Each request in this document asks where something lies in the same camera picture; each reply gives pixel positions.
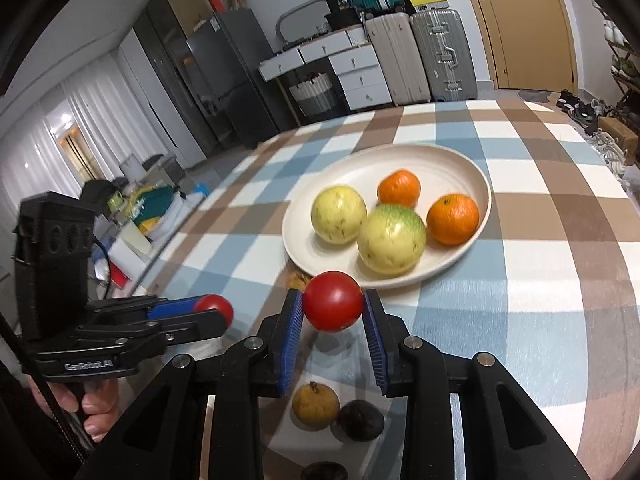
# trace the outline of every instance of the silver suitcase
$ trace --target silver suitcase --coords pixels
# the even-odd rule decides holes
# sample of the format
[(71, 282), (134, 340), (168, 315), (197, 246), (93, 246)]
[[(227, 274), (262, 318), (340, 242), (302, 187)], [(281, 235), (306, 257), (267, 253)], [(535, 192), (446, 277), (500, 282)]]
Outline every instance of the silver suitcase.
[(462, 20), (456, 10), (416, 12), (411, 26), (434, 101), (478, 98), (476, 72)]
[(378, 56), (391, 98), (397, 105), (431, 100), (427, 75), (404, 12), (386, 14), (365, 22)]

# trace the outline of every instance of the red tomato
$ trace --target red tomato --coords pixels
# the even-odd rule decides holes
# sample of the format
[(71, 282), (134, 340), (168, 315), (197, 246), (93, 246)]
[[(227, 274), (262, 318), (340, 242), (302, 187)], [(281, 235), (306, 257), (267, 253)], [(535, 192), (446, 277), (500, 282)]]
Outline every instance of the red tomato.
[(324, 332), (340, 332), (362, 314), (362, 291), (351, 277), (338, 270), (318, 274), (302, 293), (302, 311), (314, 327)]
[(193, 307), (193, 312), (203, 312), (205, 310), (217, 310), (225, 317), (226, 326), (230, 327), (234, 320), (234, 308), (225, 298), (217, 294), (207, 294), (201, 297)]

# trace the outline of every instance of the white plate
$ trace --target white plate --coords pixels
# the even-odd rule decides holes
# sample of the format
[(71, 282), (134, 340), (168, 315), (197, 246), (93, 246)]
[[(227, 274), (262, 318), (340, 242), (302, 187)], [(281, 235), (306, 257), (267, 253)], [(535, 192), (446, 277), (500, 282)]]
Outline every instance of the white plate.
[[(380, 181), (394, 171), (414, 173), (422, 186), (415, 211), (423, 221), (431, 205), (449, 193), (469, 195), (478, 204), (480, 226), (471, 240), (457, 247), (445, 247), (428, 239), (420, 261), (401, 276), (382, 276), (361, 261), (356, 242), (332, 246), (318, 237), (311, 225), (311, 206), (325, 188), (336, 184), (353, 187), (371, 212), (378, 202)], [(431, 144), (387, 144), (363, 150), (330, 165), (293, 197), (282, 221), (282, 240), (289, 257), (305, 272), (315, 276), (326, 270), (341, 270), (363, 288), (393, 288), (420, 282), (449, 267), (476, 241), (491, 211), (491, 192), (484, 173), (461, 153)]]

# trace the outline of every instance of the orange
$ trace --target orange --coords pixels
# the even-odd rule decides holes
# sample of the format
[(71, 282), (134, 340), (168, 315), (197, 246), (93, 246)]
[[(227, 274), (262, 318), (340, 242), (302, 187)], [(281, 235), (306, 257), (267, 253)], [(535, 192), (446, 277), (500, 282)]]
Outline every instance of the orange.
[(411, 171), (398, 170), (378, 186), (378, 200), (382, 204), (415, 207), (420, 196), (420, 180)]
[(444, 245), (460, 245), (471, 238), (480, 221), (476, 202), (467, 195), (441, 196), (427, 213), (427, 229)]

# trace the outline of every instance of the screw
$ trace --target screw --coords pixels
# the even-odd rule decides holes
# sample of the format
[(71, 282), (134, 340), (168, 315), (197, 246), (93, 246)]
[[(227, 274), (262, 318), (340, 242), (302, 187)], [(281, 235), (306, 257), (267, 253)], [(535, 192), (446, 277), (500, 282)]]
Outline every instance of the screw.
[(252, 335), (244, 340), (244, 346), (249, 350), (257, 350), (264, 344), (264, 341), (257, 335)]
[(191, 362), (191, 357), (187, 354), (178, 354), (176, 357), (171, 359), (171, 364), (176, 368), (184, 368)]
[(482, 366), (489, 367), (495, 364), (495, 357), (489, 354), (489, 352), (480, 352), (477, 359)]
[(403, 343), (404, 343), (404, 346), (406, 346), (407, 348), (412, 348), (415, 350), (422, 346), (422, 339), (420, 339), (418, 336), (415, 336), (415, 335), (409, 335), (404, 338)]

